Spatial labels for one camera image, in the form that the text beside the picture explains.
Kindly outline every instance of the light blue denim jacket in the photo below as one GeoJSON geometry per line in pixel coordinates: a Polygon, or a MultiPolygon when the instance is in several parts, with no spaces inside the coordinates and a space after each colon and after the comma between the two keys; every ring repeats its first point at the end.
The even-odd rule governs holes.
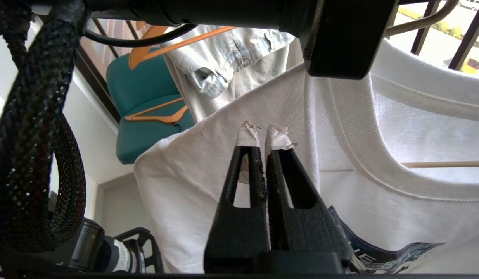
{"type": "MultiPolygon", "coordinates": [[[[200,25],[161,46],[172,45],[218,28],[220,26],[200,25]]],[[[171,51],[167,55],[186,74],[198,92],[213,99],[227,89],[235,71],[253,65],[269,53],[288,46],[293,39],[291,34],[277,30],[236,28],[171,51]]]]}

